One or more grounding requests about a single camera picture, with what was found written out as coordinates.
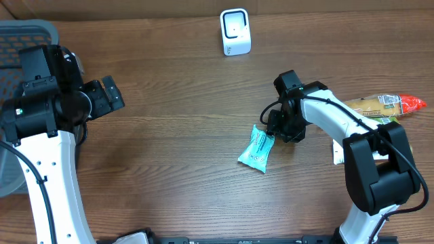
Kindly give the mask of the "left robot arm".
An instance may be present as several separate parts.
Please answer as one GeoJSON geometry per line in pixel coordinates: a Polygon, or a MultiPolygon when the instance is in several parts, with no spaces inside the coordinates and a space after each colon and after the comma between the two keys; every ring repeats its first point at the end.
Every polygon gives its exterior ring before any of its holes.
{"type": "Polygon", "coordinates": [[[1,147],[17,156],[38,243],[94,243],[76,173],[78,127],[125,106],[112,77],[83,82],[65,47],[38,45],[18,53],[24,94],[2,106],[1,147]]]}

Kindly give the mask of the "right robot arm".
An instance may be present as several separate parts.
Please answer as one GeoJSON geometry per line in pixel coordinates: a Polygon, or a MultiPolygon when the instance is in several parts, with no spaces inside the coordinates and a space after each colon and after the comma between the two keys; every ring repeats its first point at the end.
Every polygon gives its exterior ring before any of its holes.
{"type": "Polygon", "coordinates": [[[267,132],[284,142],[304,139],[306,127],[324,130],[343,149],[347,192],[353,202],[346,220],[323,243],[396,243],[378,233],[391,216],[422,209],[427,183],[417,170],[404,128],[381,125],[337,99],[319,81],[278,78],[279,110],[268,106],[267,132]]]}

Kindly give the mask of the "green snack packet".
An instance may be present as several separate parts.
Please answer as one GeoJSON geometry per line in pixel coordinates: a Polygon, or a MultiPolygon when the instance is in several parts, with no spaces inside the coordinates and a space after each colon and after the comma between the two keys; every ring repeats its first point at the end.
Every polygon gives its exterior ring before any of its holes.
{"type": "Polygon", "coordinates": [[[379,122],[381,125],[391,122],[399,122],[396,117],[374,117],[372,120],[379,122]]]}

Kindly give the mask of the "teal wet wipes packet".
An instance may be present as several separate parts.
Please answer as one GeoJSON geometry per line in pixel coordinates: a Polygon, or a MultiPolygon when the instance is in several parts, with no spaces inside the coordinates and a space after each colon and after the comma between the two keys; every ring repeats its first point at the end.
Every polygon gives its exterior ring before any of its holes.
{"type": "Polygon", "coordinates": [[[253,125],[250,143],[238,157],[238,162],[266,173],[270,151],[275,143],[275,137],[253,125]]]}

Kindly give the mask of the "orange spaghetti packet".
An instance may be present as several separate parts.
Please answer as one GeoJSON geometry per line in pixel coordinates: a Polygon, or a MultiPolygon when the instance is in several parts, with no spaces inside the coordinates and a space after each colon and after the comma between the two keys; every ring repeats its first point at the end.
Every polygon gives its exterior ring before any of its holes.
{"type": "Polygon", "coordinates": [[[408,94],[374,94],[344,103],[365,117],[397,117],[427,106],[424,100],[408,94]]]}

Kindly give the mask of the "white cream tube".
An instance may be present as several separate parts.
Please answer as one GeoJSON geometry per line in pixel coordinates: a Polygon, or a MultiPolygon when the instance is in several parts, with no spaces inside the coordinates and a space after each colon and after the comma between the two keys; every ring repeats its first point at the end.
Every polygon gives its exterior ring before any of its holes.
{"type": "MultiPolygon", "coordinates": [[[[333,164],[339,165],[344,163],[344,151],[343,147],[337,143],[337,141],[332,140],[332,153],[333,153],[333,164]]],[[[375,161],[386,160],[389,158],[388,155],[380,155],[377,151],[372,153],[375,161]]]]}

